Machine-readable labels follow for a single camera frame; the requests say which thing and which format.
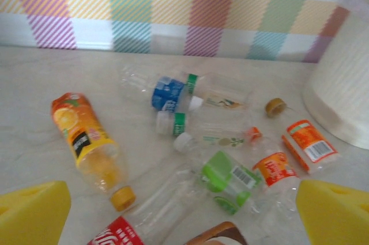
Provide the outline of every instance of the white bucket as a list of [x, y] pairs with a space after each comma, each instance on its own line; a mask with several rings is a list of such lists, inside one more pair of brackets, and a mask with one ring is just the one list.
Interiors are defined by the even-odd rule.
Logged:
[[369, 149], [369, 0], [338, 0], [350, 15], [303, 91], [310, 114], [336, 137]]

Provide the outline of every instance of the orange bottle cap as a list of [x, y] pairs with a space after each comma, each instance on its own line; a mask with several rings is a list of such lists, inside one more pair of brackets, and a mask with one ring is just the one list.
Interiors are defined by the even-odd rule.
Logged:
[[115, 207], [117, 212], [121, 212], [127, 209], [136, 200], [133, 190], [130, 186], [122, 187], [121, 189], [114, 192], [110, 197], [110, 202]]
[[265, 106], [265, 111], [268, 117], [275, 117], [281, 114], [287, 108], [287, 104], [280, 98], [271, 99]]
[[250, 142], [257, 140], [260, 137], [262, 137], [262, 134], [256, 127], [252, 127], [250, 130], [246, 132], [246, 138], [249, 139]]

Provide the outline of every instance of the plaid pattern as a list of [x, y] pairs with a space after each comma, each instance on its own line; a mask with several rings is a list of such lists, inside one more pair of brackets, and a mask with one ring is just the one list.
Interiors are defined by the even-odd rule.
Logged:
[[318, 62], [334, 0], [0, 0], [0, 44]]

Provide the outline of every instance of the marble countertop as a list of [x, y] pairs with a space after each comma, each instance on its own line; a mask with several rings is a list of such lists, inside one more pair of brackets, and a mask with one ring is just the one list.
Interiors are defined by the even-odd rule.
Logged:
[[[118, 214], [76, 170], [69, 148], [51, 120], [52, 100], [65, 92], [85, 93], [107, 132], [124, 148], [133, 180], [173, 154], [172, 139], [155, 133], [155, 114], [150, 106], [128, 100], [119, 86], [118, 67], [135, 61], [149, 62], [153, 71], [185, 66], [199, 74], [213, 71], [243, 79], [253, 89], [252, 109], [257, 119], [264, 119], [263, 106], [268, 100], [281, 97], [314, 121], [300, 95], [313, 64], [0, 47], [0, 193], [52, 180], [66, 181], [72, 206], [59, 244], [86, 244]], [[261, 130], [273, 137], [268, 122], [263, 120], [262, 124]], [[317, 128], [343, 158], [333, 170], [321, 175], [307, 176], [298, 169], [302, 178], [369, 191], [369, 153], [337, 139], [319, 125]], [[232, 219], [209, 201], [182, 221], [165, 244], [183, 244]], [[258, 238], [255, 232], [242, 230], [247, 239]], [[308, 244], [305, 235], [300, 240]]]

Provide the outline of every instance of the clear plastic bottle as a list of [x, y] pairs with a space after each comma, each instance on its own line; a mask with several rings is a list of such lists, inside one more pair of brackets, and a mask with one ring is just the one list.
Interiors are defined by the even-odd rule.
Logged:
[[81, 93], [66, 93], [52, 102], [51, 115], [84, 179], [107, 194], [117, 211], [132, 205], [135, 195], [127, 185], [123, 152], [101, 126], [88, 99]]
[[[143, 101], [151, 100], [157, 110], [166, 110], [163, 107], [167, 100], [171, 104], [173, 101], [186, 101], [186, 99], [178, 100], [178, 98], [181, 96], [186, 98], [189, 96], [188, 93], [202, 98], [206, 105], [212, 107], [222, 107], [228, 110], [248, 107], [247, 99], [251, 91], [248, 83], [217, 73], [198, 76], [181, 71], [178, 67], [173, 67], [166, 75], [163, 72], [158, 73], [155, 66], [147, 65], [147, 63], [123, 65], [120, 69], [123, 95], [132, 97], [131, 95], [134, 94], [135, 98], [142, 98]], [[186, 107], [177, 108], [176, 112], [187, 111], [187, 109]]]
[[186, 131], [205, 146], [240, 147], [249, 128], [245, 110], [200, 107], [189, 114], [159, 111], [156, 117], [157, 133], [178, 136]]
[[287, 155], [272, 139], [264, 137], [253, 127], [247, 134], [250, 150], [246, 157], [252, 162], [252, 171], [263, 179], [266, 195], [275, 195], [286, 211], [296, 211], [295, 199], [300, 179], [289, 164]]
[[187, 112], [202, 104], [200, 98], [189, 94], [185, 83], [175, 78], [180, 72], [171, 72], [169, 77], [153, 70], [153, 65], [124, 65], [120, 70], [123, 95], [142, 103], [150, 102], [158, 111]]
[[332, 144], [297, 111], [275, 98], [267, 103], [265, 111], [273, 118], [281, 138], [300, 165], [310, 174], [324, 169], [339, 158]]
[[203, 149], [188, 133], [179, 135], [174, 147], [186, 154], [192, 169], [226, 212], [235, 214], [240, 208], [251, 213], [262, 211], [255, 202], [261, 193], [261, 178], [227, 152], [215, 147]]
[[151, 197], [118, 217], [88, 244], [162, 244], [207, 193], [191, 169], [182, 166]]
[[205, 105], [228, 110], [248, 108], [248, 96], [252, 88], [244, 81], [217, 73], [198, 76], [184, 72], [177, 79], [185, 82], [189, 92], [202, 98]]

